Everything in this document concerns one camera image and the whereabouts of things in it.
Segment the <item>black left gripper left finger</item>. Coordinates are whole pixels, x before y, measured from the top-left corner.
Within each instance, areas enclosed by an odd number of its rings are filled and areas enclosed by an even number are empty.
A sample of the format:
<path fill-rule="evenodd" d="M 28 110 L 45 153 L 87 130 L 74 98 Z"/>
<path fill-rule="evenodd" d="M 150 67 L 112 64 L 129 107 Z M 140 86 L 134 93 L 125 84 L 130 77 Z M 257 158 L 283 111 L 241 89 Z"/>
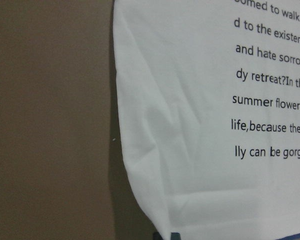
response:
<path fill-rule="evenodd" d="M 152 240 L 163 240 L 163 238 L 160 233 L 156 231 L 152 234 Z"/>

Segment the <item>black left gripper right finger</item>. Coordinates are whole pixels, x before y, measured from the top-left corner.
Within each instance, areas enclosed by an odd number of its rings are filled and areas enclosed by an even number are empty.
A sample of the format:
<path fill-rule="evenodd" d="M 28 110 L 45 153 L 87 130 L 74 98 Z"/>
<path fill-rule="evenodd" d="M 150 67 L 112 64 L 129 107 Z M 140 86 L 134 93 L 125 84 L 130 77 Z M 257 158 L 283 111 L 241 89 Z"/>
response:
<path fill-rule="evenodd" d="M 170 240 L 181 240 L 181 235 L 179 232 L 172 232 L 170 235 Z"/>

